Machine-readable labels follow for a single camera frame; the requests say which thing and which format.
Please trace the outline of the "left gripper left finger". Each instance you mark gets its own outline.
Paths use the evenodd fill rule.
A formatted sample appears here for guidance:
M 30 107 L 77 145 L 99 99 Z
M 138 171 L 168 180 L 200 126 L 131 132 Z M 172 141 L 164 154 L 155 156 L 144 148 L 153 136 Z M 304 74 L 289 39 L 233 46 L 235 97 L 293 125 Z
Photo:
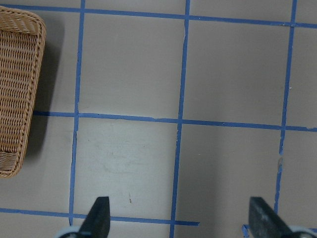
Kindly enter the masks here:
M 98 197 L 78 234 L 80 238 L 106 238 L 110 230 L 109 197 Z

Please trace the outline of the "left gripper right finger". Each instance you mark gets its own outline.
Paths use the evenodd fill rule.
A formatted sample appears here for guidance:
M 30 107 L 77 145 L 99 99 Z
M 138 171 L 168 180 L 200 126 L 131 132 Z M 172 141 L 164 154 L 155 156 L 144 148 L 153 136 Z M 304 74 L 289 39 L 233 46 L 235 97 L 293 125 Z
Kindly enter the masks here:
M 291 229 L 261 197 L 249 201 L 249 227 L 254 238 L 284 238 Z

